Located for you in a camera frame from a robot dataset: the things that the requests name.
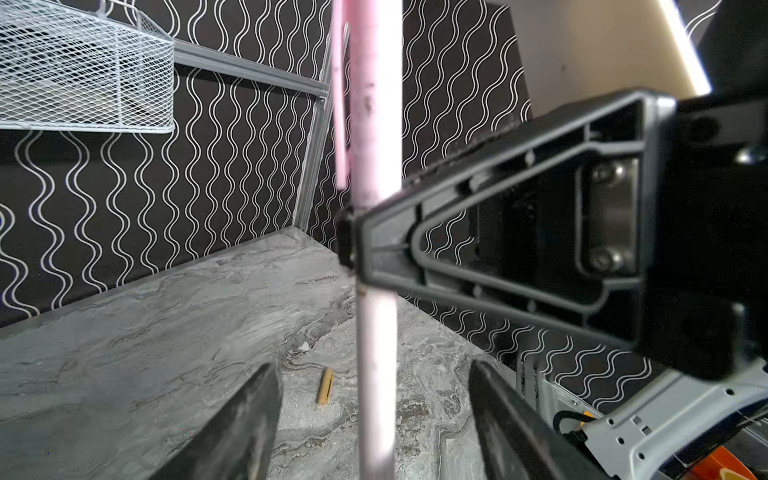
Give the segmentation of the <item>pink pen cap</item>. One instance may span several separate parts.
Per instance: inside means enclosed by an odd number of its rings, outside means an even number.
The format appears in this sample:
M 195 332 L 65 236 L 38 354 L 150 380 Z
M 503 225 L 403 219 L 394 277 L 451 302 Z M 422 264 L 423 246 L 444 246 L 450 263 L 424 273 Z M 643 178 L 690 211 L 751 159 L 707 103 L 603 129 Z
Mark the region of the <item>pink pen cap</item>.
M 400 1 L 335 1 L 331 93 L 336 185 L 367 211 L 402 184 L 402 40 Z

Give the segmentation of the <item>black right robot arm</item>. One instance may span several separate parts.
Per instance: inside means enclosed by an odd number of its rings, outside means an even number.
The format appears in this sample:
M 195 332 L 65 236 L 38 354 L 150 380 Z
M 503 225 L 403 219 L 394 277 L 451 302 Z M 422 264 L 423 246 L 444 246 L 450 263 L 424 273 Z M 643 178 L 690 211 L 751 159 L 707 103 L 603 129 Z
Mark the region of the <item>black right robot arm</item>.
M 402 5 L 331 23 L 339 259 L 357 277 L 360 474 L 395 467 L 402 294 L 631 349 L 665 371 L 562 434 L 488 363 L 469 393 L 491 479 L 649 479 L 767 407 L 767 5 L 693 44 L 672 1 L 516 1 L 548 112 L 402 177 Z

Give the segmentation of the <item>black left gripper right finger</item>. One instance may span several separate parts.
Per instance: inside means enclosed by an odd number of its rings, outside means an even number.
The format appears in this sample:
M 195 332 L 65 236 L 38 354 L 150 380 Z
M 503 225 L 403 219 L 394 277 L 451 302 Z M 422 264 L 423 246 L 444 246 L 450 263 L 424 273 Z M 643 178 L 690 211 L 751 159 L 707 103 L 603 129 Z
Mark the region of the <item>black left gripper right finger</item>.
M 471 363 L 468 389 L 489 479 L 604 479 L 533 410 L 494 366 Z

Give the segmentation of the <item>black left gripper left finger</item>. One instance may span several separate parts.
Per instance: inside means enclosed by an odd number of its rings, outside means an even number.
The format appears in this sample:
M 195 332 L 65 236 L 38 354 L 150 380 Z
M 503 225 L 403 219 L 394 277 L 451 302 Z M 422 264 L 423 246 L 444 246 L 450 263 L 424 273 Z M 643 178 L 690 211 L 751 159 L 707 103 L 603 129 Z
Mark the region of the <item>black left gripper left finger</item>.
M 153 479 L 265 479 L 283 398 L 278 365 L 251 376 Z

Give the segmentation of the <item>thin pink pen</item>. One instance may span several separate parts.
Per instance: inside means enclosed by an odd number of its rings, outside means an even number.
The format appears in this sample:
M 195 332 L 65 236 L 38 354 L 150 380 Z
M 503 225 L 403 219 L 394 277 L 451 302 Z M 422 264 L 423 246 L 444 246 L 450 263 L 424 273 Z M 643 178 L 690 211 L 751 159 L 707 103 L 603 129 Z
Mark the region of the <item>thin pink pen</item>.
M 396 477 L 397 297 L 363 278 L 363 235 L 354 234 L 359 477 Z

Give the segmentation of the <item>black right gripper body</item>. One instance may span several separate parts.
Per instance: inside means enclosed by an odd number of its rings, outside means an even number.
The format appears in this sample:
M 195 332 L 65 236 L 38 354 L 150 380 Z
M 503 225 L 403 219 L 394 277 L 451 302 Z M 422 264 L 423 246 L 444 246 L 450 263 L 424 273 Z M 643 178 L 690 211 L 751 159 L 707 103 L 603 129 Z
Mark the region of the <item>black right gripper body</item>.
M 699 44 L 711 85 L 665 131 L 639 351 L 715 381 L 767 354 L 767 5 L 724 1 Z

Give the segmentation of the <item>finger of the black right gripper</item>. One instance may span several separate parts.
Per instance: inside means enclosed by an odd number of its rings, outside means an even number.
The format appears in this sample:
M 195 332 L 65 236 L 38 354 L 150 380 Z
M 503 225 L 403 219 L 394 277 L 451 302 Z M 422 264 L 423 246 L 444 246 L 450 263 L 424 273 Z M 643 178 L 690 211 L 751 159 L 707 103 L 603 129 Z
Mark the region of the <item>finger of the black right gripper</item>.
M 624 90 L 494 134 L 337 223 L 366 285 L 635 349 L 669 95 Z

